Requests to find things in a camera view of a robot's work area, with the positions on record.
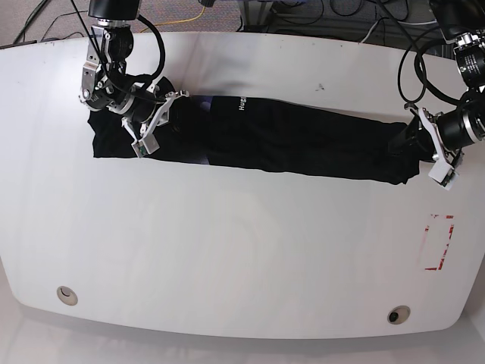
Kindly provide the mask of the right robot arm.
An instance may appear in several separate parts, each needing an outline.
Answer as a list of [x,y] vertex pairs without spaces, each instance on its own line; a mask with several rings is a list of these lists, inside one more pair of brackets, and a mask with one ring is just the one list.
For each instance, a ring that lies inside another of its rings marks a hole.
[[[176,91],[162,77],[166,54],[161,34],[139,13],[140,1],[91,1],[88,16],[97,24],[85,27],[88,52],[83,65],[80,101],[90,111],[109,110],[121,116],[122,127],[133,138],[139,157],[159,148],[155,128],[169,122],[173,103],[189,93]],[[130,22],[138,20],[155,35],[158,66],[151,74],[127,73],[127,58],[134,47]]]

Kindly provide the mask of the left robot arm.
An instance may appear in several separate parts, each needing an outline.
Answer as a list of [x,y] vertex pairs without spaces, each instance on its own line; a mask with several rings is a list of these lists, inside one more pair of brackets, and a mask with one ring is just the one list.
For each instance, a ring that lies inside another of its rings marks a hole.
[[[430,1],[436,26],[413,39],[400,29],[409,42],[407,52],[415,51],[415,75],[421,82],[416,99],[408,99],[402,91],[403,55],[398,67],[397,87],[405,107],[414,115],[408,126],[388,144],[388,157],[406,167],[417,167],[419,162],[436,162],[438,148],[445,157],[452,158],[455,166],[462,150],[484,140],[484,2],[483,1]],[[467,89],[456,99],[446,95],[427,78],[424,53],[437,46],[452,45],[458,72]],[[438,144],[419,119],[417,103],[426,92],[455,109],[441,115],[428,116],[436,131]]]

